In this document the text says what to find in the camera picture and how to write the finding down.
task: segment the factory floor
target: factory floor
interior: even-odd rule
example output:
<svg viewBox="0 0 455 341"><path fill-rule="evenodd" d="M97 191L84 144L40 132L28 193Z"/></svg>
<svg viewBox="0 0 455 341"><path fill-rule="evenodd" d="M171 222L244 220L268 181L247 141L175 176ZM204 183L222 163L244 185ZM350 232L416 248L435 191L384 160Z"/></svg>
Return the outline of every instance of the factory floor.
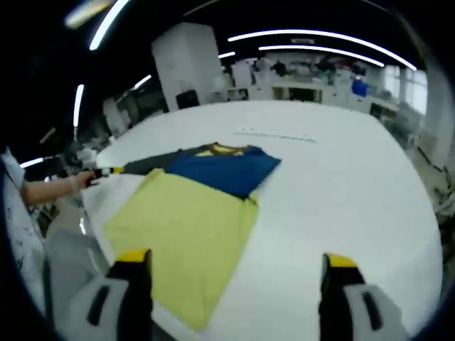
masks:
<svg viewBox="0 0 455 341"><path fill-rule="evenodd" d="M417 170L422 182L427 189L427 193L432 202L437 201L435 188L439 191L447 189L447 181L443 172L439 172L430 166L425 157L417 150L408 151L407 155ZM50 238L58 229L70 229L77 233L82 233L80 220L83 212L70 198L61 198L56 203L60 214L51 222L47 238ZM441 296L444 296L449 284L455 279L455 257L452 257L444 267L444 279ZM172 340L161 328L154 327L153 340Z"/></svg>

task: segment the t-shirt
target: t-shirt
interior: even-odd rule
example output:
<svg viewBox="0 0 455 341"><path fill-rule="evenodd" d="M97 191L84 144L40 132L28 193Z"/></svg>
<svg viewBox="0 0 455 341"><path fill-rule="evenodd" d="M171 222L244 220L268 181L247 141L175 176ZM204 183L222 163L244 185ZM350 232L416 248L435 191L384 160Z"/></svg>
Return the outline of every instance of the t-shirt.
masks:
<svg viewBox="0 0 455 341"><path fill-rule="evenodd" d="M13 257L33 302L44 314L42 279L44 249L20 193L25 170L20 167L9 151L1 155L1 161L6 171L2 179L4 182L2 194L5 202L6 228Z"/></svg>
<svg viewBox="0 0 455 341"><path fill-rule="evenodd" d="M224 148L215 147L218 151ZM250 149L232 150L230 160L254 158L247 152ZM154 169L104 226L116 255L139 247L151 249L154 300L194 330L203 329L209 321L237 266L259 209L254 191L241 198L220 189L229 188L234 178L225 182L219 177L220 167L227 163L217 160L226 155L216 156L213 148L210 150L190 157L205 163L192 163L190 174L186 174L189 177ZM262 154L266 156L262 161L273 159L274 166L267 173L258 173L255 163L243 163L243 175L249 180L237 178L247 185L242 185L242 190L254 190L251 184L258 185L278 164L279 160ZM185 156L183 160L176 159L173 170L185 173L189 169L187 163L181 163L185 160ZM209 175L210 181L191 178L199 173ZM217 174L221 181L214 180Z"/></svg>

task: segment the clothing pile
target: clothing pile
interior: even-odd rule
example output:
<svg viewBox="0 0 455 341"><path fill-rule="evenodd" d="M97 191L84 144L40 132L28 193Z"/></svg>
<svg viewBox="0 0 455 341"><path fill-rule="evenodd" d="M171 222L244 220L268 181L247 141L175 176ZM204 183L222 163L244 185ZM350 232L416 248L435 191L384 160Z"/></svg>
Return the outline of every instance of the clothing pile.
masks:
<svg viewBox="0 0 455 341"><path fill-rule="evenodd" d="M279 163L218 143L137 161L126 171L148 174L105 235L117 255L150 248L154 300L203 329L255 222L255 190Z"/></svg>

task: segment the ceiling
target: ceiling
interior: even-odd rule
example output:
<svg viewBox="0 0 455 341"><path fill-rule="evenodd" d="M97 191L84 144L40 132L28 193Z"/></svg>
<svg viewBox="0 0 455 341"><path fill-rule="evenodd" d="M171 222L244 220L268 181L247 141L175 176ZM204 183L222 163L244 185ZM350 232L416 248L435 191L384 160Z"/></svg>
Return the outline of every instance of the ceiling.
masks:
<svg viewBox="0 0 455 341"><path fill-rule="evenodd" d="M8 129L9 145L20 162L57 153L72 138L75 89L85 84L80 111L80 128L90 117L102 112L102 100L131 88L151 74L159 87L151 42L182 21L213 27L220 53L234 50L236 58L253 57L262 45L291 44L291 36L267 36L229 43L242 33L278 28L304 28L342 33L380 45L418 67L419 55L397 19L387 11L359 0L302 1L280 0L273 6L264 1L218 0L189 12L207 0L130 0L120 12L96 51L90 41L107 11L79 29L63 27L63 17L79 1L45 9L36 4L19 16L24 28L15 40L15 86L13 125ZM334 38L317 38L316 45L340 48L366 55L384 63L394 60L361 45ZM39 140L52 128L58 137L51 146Z"/></svg>

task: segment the yellow t-shirt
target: yellow t-shirt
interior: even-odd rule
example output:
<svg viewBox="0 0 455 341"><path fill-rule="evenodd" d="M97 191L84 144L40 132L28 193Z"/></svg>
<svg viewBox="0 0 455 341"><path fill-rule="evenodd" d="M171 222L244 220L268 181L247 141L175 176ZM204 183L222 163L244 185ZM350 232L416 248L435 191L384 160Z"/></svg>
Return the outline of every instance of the yellow t-shirt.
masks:
<svg viewBox="0 0 455 341"><path fill-rule="evenodd" d="M152 250L152 296L203 329L228 284L258 213L229 195L162 169L150 172L104 227L116 255Z"/></svg>

